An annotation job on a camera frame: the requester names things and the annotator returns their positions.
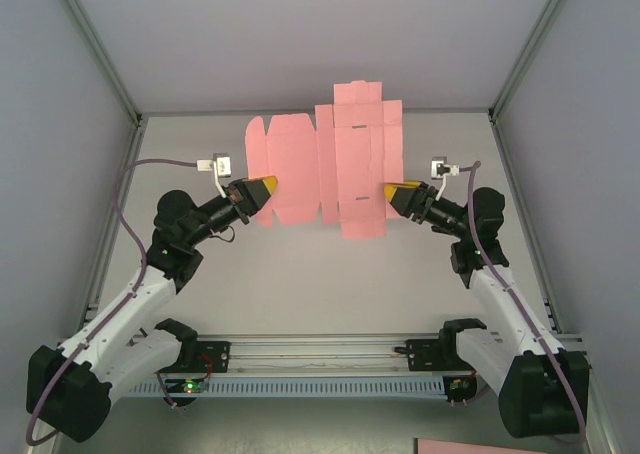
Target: table surface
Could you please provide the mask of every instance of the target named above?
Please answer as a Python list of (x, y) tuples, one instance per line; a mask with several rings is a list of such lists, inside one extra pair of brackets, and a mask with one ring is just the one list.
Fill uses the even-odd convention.
[[(253, 116), (153, 117), (140, 159), (206, 159), (232, 156), (233, 178), (247, 174), (245, 128)], [(548, 326), (546, 310), (486, 114), (404, 115), (405, 178), (429, 182), (430, 160), (446, 155), (461, 166), (479, 159), (476, 187), (506, 196), (500, 241), (516, 281)], [(466, 175), (445, 196), (466, 204)], [(201, 204), (216, 195), (209, 173), (174, 166), (137, 168), (125, 216), (149, 245), (158, 199), (183, 189)], [(450, 266), (453, 238), (405, 219), (388, 221), (386, 237), (347, 241), (339, 226), (315, 223), (264, 228), (236, 226), (232, 244), (201, 244), (205, 260), (194, 279), (149, 325), (172, 317), (200, 334), (432, 333), (461, 317), (483, 317), (480, 303)], [(104, 289), (103, 308), (131, 279), (139, 254), (124, 229), (118, 232)]]
[(161, 399), (122, 399), (87, 442), (58, 437), (58, 454), (414, 454), (414, 438), (585, 452), (549, 437), (512, 438), (493, 395), (466, 409), (418, 400), (203, 399), (183, 417)]

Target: black clamp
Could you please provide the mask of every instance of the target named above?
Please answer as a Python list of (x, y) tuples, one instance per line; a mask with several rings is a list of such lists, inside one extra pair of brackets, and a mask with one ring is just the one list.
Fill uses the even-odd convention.
[(455, 319), (444, 323), (437, 339), (407, 339), (394, 352), (407, 356), (412, 372), (471, 371), (457, 354), (456, 335), (466, 329), (486, 329), (479, 319)]
[(199, 341), (198, 333), (173, 319), (165, 319), (156, 329), (173, 334), (182, 344), (178, 360), (160, 372), (171, 374), (224, 374), (229, 368), (231, 343)]

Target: white plastic mount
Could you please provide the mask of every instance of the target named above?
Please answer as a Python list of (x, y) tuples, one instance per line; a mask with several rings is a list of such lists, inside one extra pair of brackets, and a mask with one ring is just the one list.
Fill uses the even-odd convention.
[(118, 314), (91, 341), (87, 341), (87, 335), (131, 292), (134, 280), (138, 278), (138, 272), (139, 270), (127, 287), (95, 319), (60, 345), (62, 354), (65, 357), (70, 356), (79, 344), (88, 345), (76, 357), (75, 363), (89, 362), (91, 364), (91, 372), (100, 380), (106, 378), (107, 372), (110, 372), (111, 367), (123, 362), (120, 356), (126, 349), (127, 343), (138, 333), (140, 327), (145, 324), (153, 313), (176, 295), (174, 282), (164, 277), (162, 271), (148, 267), (142, 284), (134, 294), (134, 297), (129, 299)]
[(436, 201), (439, 201), (444, 194), (444, 190), (447, 187), (447, 178), (449, 176), (459, 176), (460, 166), (457, 164), (447, 164), (446, 157), (433, 157), (431, 159), (431, 179), (442, 179), (442, 186), (438, 194), (436, 194)]
[(135, 345), (125, 347), (99, 377), (101, 382), (111, 383), (111, 405), (152, 373), (175, 363), (180, 355), (180, 347), (180, 342), (173, 334), (155, 329)]
[(198, 160), (197, 164), (199, 171), (211, 171), (214, 186), (222, 197), (227, 197), (220, 185), (220, 179), (231, 177), (231, 156), (217, 152), (211, 159)]

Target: metal frame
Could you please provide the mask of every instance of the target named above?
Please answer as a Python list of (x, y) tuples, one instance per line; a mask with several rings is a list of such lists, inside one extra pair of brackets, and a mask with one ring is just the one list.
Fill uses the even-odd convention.
[(511, 68), (506, 82), (503, 84), (502, 89), (500, 89), (498, 97), (493, 103), (493, 106), (491, 106), (490, 113), (492, 121), (495, 122), (497, 119), (500, 119), (506, 111), (509, 102), (511, 102), (511, 99), (513, 99), (518, 87), (522, 83), (524, 76), (529, 70), (529, 66), (531, 66), (536, 54), (538, 54), (542, 43), (551, 30), (553, 23), (558, 18), (565, 2), (566, 0), (547, 1), (547, 4), (544, 6), (542, 13), (533, 27), (533, 30), (522, 47), (522, 50), (518, 55), (518, 59)]
[(80, 4), (80, 0), (61, 0), (61, 4), (69, 14), (71, 23), (78, 29), (82, 40), (87, 46), (87, 49), (89, 49), (98, 69), (102, 72), (102, 75), (113, 91), (113, 95), (122, 107), (122, 110), (137, 127), (140, 121), (140, 112), (136, 108), (136, 105), (127, 92), (127, 89), (124, 87), (122, 79), (113, 66), (111, 58), (102, 45), (89, 16), (87, 16), (87, 13)]
[[(426, 114), (426, 113), (440, 113), (440, 114), (459, 114), (462, 112), (465, 113), (476, 113), (482, 114), (487, 112), (487, 109), (484, 107), (455, 107), (455, 108), (446, 108), (446, 107), (408, 107), (404, 108), (403, 112), (412, 113), (412, 114)], [(147, 117), (201, 117), (201, 116), (238, 116), (238, 115), (251, 115), (251, 116), (274, 116), (277, 114), (310, 114), (311, 116), (315, 115), (315, 110), (311, 109), (248, 109), (243, 111), (170, 111), (170, 112), (147, 112), (145, 116)]]
[[(500, 119), (506, 111), (509, 102), (514, 97), (519, 85), (524, 79), (526, 72), (533, 62), (537, 52), (539, 51), (542, 43), (544, 42), (547, 33), (549, 32), (554, 21), (558, 17), (566, 0), (548, 0), (543, 12), (538, 18), (535, 27), (530, 33), (525, 45), (523, 46), (520, 55), (514, 66), (512, 67), (507, 81), (502, 86), (502, 89), (496, 98), (496, 101), (488, 109), (489, 119), (494, 132), (494, 137), (500, 153), (500, 157), (505, 167), (509, 186), (514, 196), (514, 201), (518, 211), (518, 216), (523, 225), (527, 244), (529, 246), (531, 257), (534, 262), (534, 268), (538, 276), (539, 283), (547, 297), (546, 301), (549, 308), (549, 317), (554, 321), (554, 324), (559, 328), (563, 325), (562, 319), (559, 317), (558, 312), (553, 310), (553, 288), (549, 279), (546, 266), (542, 257), (540, 246), (535, 235), (531, 218), (529, 216), (526, 202), (524, 200), (520, 184), (515, 176), (511, 157), (508, 152), (508, 147), (505, 143), (504, 133), (500, 128)], [(85, 44), (91, 55), (94, 57), (98, 68), (105, 77), (107, 84), (112, 89), (116, 99), (122, 106), (122, 109), (127, 114), (132, 122), (132, 139), (129, 145), (125, 159), (122, 162), (122, 166), (129, 164), (131, 161), (137, 159), (140, 146), (142, 143), (143, 135), (146, 128), (146, 123), (149, 115), (142, 117), (136, 108), (135, 103), (129, 96), (121, 78), (119, 77), (113, 63), (111, 62), (109, 55), (107, 54), (104, 46), (102, 45), (95, 28), (91, 24), (89, 17), (82, 8), (79, 0), (61, 0), (63, 6), (69, 14), (71, 22), (79, 30)], [(487, 112), (486, 109), (409, 109), (409, 112)], [(180, 112), (180, 113), (154, 113), (154, 116), (170, 117), (170, 116), (184, 116), (184, 115), (234, 115), (234, 114), (246, 114), (252, 112), (244, 111), (222, 111), (222, 112)], [(264, 112), (257, 111), (258, 114), (273, 114), (273, 111)], [(133, 173), (128, 173), (124, 180), (123, 186), (118, 197), (119, 202), (124, 203), (127, 197), (128, 189), (131, 184)], [(82, 316), (82, 320), (79, 324), (82, 324), (87, 319), (92, 318), (97, 310), (97, 300), (104, 284), (105, 274), (108, 269), (109, 260), (115, 244), (115, 239), (118, 231), (118, 222), (110, 211), (109, 215), (105, 219), (102, 235), (100, 237), (100, 245), (96, 253), (96, 257), (91, 267), (88, 283), (86, 286), (87, 292), (87, 308)], [(415, 335), (415, 334), (399, 334), (397, 336), (344, 336), (332, 337), (322, 336), (322, 338), (233, 338), (234, 351), (230, 358), (230, 369), (233, 370), (233, 365), (238, 365), (240, 362), (244, 363), (244, 367), (240, 365), (240, 369), (244, 369), (243, 372), (236, 372), (235, 379), (242, 380), (246, 376), (261, 377), (262, 379), (282, 379), (282, 372), (287, 370), (290, 375), (301, 376), (317, 376), (321, 371), (322, 375), (331, 376), (354, 376), (364, 374), (367, 378), (370, 378), (374, 374), (374, 371), (378, 371), (378, 376), (385, 376), (385, 378), (393, 378), (393, 376), (399, 376), (397, 379), (404, 378), (408, 371), (404, 371), (400, 368), (398, 363), (399, 359), (393, 358), (389, 353), (389, 346), (391, 344), (400, 345), (398, 341), (400, 339), (407, 339), (409, 337), (436, 337), (435, 334)], [(576, 336), (559, 335), (562, 342), (571, 344), (573, 348), (584, 349), (581, 344), (581, 339)], [(327, 349), (334, 351), (333, 354), (327, 352)], [(382, 353), (380, 349), (383, 349), (387, 354), (379, 357)], [(324, 367), (316, 367), (309, 370), (305, 367), (300, 367), (299, 372), (293, 369), (292, 362), (299, 362), (300, 360), (309, 361), (310, 364), (315, 364), (320, 360), (320, 364), (325, 363)], [(331, 368), (326, 362), (327, 359), (331, 360), (331, 364), (342, 363), (342, 367)], [(374, 361), (380, 361), (384, 359), (386, 369), (380, 369), (373, 367)], [(272, 367), (261, 368), (261, 363), (268, 361)], [(234, 379), (234, 374), (225, 375), (226, 378)], [(602, 395), (597, 381), (593, 379), (591, 384), (590, 393), (590, 422), (588, 431), (588, 443), (593, 452), (618, 454), (622, 452), (620, 450), (620, 444), (615, 437), (614, 429), (610, 418), (603, 407)], [(60, 448), (60, 442), (44, 444), (37, 448), (28, 448), (29, 454), (45, 454), (58, 452)]]

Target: black base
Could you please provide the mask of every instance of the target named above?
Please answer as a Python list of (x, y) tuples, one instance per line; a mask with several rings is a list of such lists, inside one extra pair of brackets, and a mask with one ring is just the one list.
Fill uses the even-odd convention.
[(214, 374), (224, 374), (229, 368), (229, 353), (231, 351), (231, 343), (226, 341), (197, 341), (193, 361), (190, 364), (183, 365), (179, 362), (165, 367), (160, 372), (169, 374), (206, 374), (209, 361), (207, 357), (213, 361)]
[(479, 319), (447, 321), (438, 333), (438, 339), (408, 339), (405, 347), (395, 352), (407, 356), (410, 371), (469, 371), (473, 368), (458, 356), (456, 335), (465, 329), (486, 329)]
[[(27, 411), (33, 413), (49, 380), (66, 358), (60, 351), (40, 347), (29, 360)], [(110, 383), (101, 383), (91, 365), (72, 363), (56, 383), (39, 418), (76, 442), (89, 439), (111, 409)]]
[[(580, 352), (556, 354), (587, 419), (589, 363)], [(525, 352), (513, 359), (498, 396), (500, 417), (513, 437), (575, 434), (578, 420), (546, 356)]]

